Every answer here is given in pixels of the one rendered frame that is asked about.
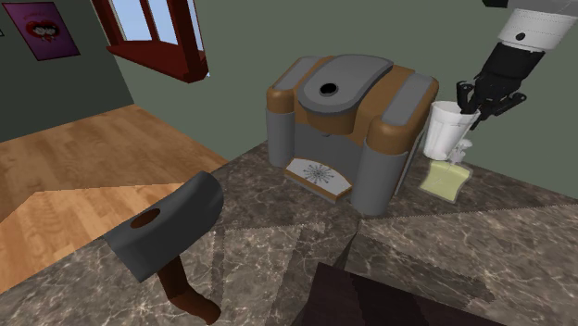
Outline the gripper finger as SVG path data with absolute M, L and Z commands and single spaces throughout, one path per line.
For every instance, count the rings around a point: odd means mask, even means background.
M 521 104 L 526 100 L 527 96 L 522 93 L 513 93 L 505 96 L 500 101 L 485 101 L 479 106 L 480 116 L 470 127 L 471 131 L 474 131 L 478 124 L 482 121 L 487 120 L 490 116 L 499 116 L 508 110 L 514 108 L 515 106 Z
M 475 84 L 472 81 L 458 81 L 456 83 L 457 104 L 461 114 L 474 114 L 481 106 L 475 93 Z

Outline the purple wall picture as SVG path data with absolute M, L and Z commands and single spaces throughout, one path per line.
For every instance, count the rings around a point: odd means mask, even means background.
M 3 2 L 2 6 L 38 61 L 80 54 L 54 2 Z

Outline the red framed window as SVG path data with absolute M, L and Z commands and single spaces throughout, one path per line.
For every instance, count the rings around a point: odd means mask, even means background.
M 209 75 L 195 0 L 91 0 L 116 56 L 182 82 Z

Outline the white cup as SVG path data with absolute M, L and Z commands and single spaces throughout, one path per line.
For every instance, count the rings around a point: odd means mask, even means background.
M 479 116 L 479 110 L 462 114 L 457 102 L 433 102 L 423 154 L 433 160 L 447 160 Z

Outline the grey and brown coffee machine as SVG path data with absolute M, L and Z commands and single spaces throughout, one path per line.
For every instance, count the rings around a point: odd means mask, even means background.
M 271 165 L 332 202 L 382 215 L 423 136 L 439 82 L 368 55 L 302 56 L 268 88 Z

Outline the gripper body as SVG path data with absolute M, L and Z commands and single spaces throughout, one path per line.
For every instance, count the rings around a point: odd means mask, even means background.
M 477 102 L 500 101 L 521 87 L 521 82 L 543 58 L 543 51 L 528 51 L 496 44 L 482 70 L 475 76 L 472 98 Z

